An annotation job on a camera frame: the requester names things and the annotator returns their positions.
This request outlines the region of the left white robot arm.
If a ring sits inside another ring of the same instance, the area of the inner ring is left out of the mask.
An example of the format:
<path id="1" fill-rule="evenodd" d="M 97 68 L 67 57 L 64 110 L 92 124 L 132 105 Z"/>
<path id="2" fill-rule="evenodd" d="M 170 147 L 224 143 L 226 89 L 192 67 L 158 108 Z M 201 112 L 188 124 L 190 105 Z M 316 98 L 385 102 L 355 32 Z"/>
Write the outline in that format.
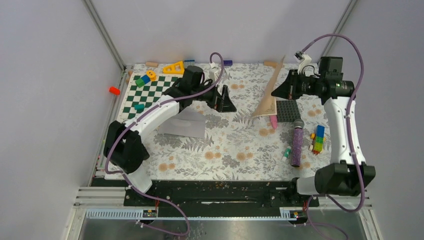
<path id="1" fill-rule="evenodd" d="M 211 79 L 201 82 L 204 71 L 194 65 L 185 68 L 178 78 L 153 105 L 139 115 L 124 122 L 110 123 L 107 130 L 103 155 L 137 189 L 136 199 L 144 206 L 152 204 L 155 192 L 152 180 L 143 168 L 143 161 L 150 155 L 144 146 L 144 139 L 162 123 L 181 113 L 194 101 L 205 102 L 219 113 L 233 113 L 237 108 L 229 97 L 228 86 L 218 90 L 217 82 Z"/>

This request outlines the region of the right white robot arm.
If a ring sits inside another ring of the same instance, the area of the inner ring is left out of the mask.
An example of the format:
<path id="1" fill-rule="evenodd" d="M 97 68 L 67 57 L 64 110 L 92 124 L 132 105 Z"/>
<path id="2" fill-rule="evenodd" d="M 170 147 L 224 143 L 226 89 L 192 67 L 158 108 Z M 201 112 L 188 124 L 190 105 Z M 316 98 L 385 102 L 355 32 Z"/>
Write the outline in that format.
<path id="1" fill-rule="evenodd" d="M 305 68 L 312 59 L 297 53 L 297 69 L 291 69 L 285 81 L 271 94 L 286 100 L 303 95 L 317 96 L 328 118 L 331 140 L 330 164 L 311 177 L 296 179 L 296 187 L 287 191 L 287 201 L 301 205 L 307 195 L 358 196 L 375 178 L 376 169 L 367 165 L 359 143 L 355 121 L 355 85 L 344 80 L 343 58 L 326 56 L 320 59 L 317 74 L 307 75 Z"/>

